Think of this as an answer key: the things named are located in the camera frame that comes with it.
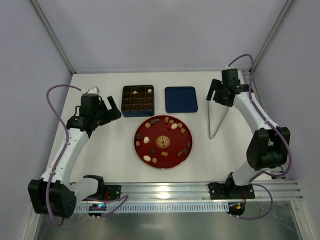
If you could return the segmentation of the metal tongs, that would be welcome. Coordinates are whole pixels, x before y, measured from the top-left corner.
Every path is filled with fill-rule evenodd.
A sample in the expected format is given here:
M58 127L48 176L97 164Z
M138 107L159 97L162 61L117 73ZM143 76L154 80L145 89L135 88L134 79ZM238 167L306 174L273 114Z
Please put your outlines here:
M220 105L214 101L207 101L208 138L213 140L218 133L227 113L228 106Z

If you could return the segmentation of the blue box lid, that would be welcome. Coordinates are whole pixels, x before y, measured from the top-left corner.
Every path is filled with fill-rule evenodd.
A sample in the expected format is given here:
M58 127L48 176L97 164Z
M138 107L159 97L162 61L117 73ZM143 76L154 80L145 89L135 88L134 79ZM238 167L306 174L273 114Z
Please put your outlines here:
M198 101L193 86L169 86L164 90L165 111L169 114L196 113Z

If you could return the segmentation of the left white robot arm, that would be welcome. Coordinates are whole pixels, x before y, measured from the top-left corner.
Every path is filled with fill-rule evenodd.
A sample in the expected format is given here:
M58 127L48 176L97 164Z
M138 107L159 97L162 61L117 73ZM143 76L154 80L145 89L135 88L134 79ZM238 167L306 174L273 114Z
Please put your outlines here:
M56 154L54 162L39 180L32 179L28 184L33 210L37 214L70 218L77 203L86 198L101 198L105 183L101 176L87 174L79 182L70 184L70 177L78 157L100 126L121 118L112 96L107 97L111 108L97 93L84 93L78 106L78 114L67 121L65 140Z

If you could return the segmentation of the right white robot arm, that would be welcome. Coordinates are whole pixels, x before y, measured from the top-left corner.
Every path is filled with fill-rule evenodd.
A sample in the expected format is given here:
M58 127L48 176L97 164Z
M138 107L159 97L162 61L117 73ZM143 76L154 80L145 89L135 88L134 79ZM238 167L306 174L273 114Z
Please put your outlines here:
M252 132L246 150L246 161L228 174L224 183L208 185L212 200L254 199L253 180L270 169L287 162L291 133L269 119L257 102L249 84L242 84L236 68L221 72L221 80L213 79L206 100L226 107L235 107L244 117Z

